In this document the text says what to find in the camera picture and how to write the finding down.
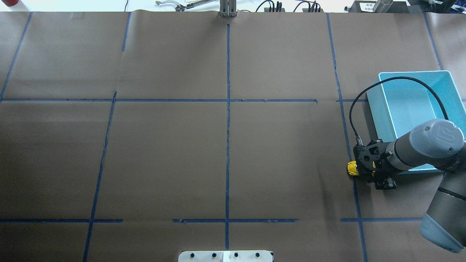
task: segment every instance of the yellow object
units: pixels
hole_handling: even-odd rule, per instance
[[[356,161],[349,162],[346,170],[350,176],[359,176],[359,172],[356,169]]]

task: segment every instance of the light blue plastic container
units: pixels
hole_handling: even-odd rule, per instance
[[[394,77],[417,78],[429,85],[445,106],[448,118],[466,133],[466,110],[449,71],[382,72],[376,82]],[[415,126],[444,118],[437,100],[421,84],[397,79],[385,82],[367,91],[377,138],[391,142],[411,131]],[[438,172],[431,165],[422,165],[404,173]]]

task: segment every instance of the white label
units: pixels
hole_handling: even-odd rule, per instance
[[[363,12],[374,12],[374,3],[359,3],[361,11]]]

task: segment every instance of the vertical blue tape line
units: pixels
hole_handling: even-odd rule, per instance
[[[225,250],[230,248],[230,24],[226,26],[226,182],[225,182]]]
[[[330,47],[332,49],[332,57],[333,57],[333,68],[335,70],[335,80],[336,86],[338,87],[338,101],[340,103],[340,111],[342,113],[342,120],[343,120],[343,130],[345,132],[345,140],[346,140],[346,150],[348,151],[348,157],[351,159],[351,148],[350,148],[350,139],[348,138],[348,129],[346,128],[346,119],[345,119],[345,110],[343,108],[343,96],[342,90],[340,87],[340,80],[338,79],[338,74],[336,73],[336,57],[335,57],[335,47],[333,45],[333,37],[332,37],[332,28],[330,26],[330,16],[327,13],[327,25],[329,27],[329,37],[330,37]]]
[[[16,62],[16,58],[20,52],[21,44],[23,44],[24,36],[26,35],[27,28],[29,27],[29,23],[31,22],[32,13],[29,13],[29,17],[27,19],[26,25],[24,26],[23,34],[21,35],[20,43],[16,48],[16,52],[14,53],[13,60],[11,61],[10,70],[8,70],[7,77],[5,78],[5,82],[3,83],[3,88],[0,93],[0,101],[3,99],[3,95],[5,94],[5,90],[7,89],[8,80],[10,79],[11,71],[13,71],[14,63]]]
[[[107,124],[107,132],[105,134],[105,142],[103,144],[102,158],[100,160],[99,176],[97,177],[96,193],[94,194],[94,203],[92,204],[92,212],[91,212],[91,215],[90,215],[88,235],[87,235],[87,239],[86,239],[86,247],[84,248],[84,256],[82,258],[83,262],[87,261],[87,255],[88,255],[88,252],[89,252],[90,237],[92,235],[92,226],[94,224],[94,216],[96,215],[97,198],[99,197],[100,181],[102,180],[102,172],[103,172],[103,163],[105,161],[105,155],[107,154],[107,145],[108,145],[108,142],[109,142],[110,125],[112,123],[113,111],[115,109],[116,96],[117,96],[117,93],[115,91],[115,93],[113,95],[112,106],[110,108],[109,123]]]
[[[432,37],[431,27],[429,26],[429,20],[427,19],[427,13],[423,13],[425,25],[427,26],[427,33],[429,33],[429,38],[431,39],[432,48],[434,49],[435,58],[439,64],[440,70],[443,70],[442,62],[440,62],[439,54],[437,53],[437,47],[435,46],[434,38]]]
[[[340,103],[340,110],[342,113],[342,121],[343,121],[343,129],[345,132],[345,140],[346,140],[346,149],[348,151],[348,158],[351,160],[351,149],[350,149],[350,139],[348,138],[348,129],[346,126],[346,119],[345,119],[345,112],[344,112],[344,107],[343,107],[343,96],[342,96],[342,90],[340,86],[340,80],[338,79],[338,74],[336,71],[336,56],[335,56],[335,47],[333,44],[333,37],[332,37],[332,28],[330,25],[330,15],[327,13],[327,25],[329,27],[329,38],[330,38],[330,47],[332,49],[332,57],[333,57],[333,67],[335,70],[335,80],[336,80],[336,85],[338,87],[338,101]],[[367,252],[366,252],[366,242],[364,239],[364,231],[363,231],[363,223],[361,221],[361,209],[359,208],[359,198],[357,196],[357,187],[356,187],[356,180],[353,178],[353,194],[354,194],[354,200],[356,204],[356,213],[357,213],[357,218],[358,218],[358,225],[359,225],[359,235],[361,237],[361,246],[363,248],[363,258],[364,262],[367,262]]]
[[[128,19],[126,21],[126,30],[124,32],[123,47],[121,48],[123,52],[126,48],[126,38],[128,38],[128,30],[130,29],[130,19],[131,19],[131,12],[128,12]]]

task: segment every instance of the red object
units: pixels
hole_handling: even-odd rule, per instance
[[[18,3],[19,0],[1,0],[7,7],[12,7]]]

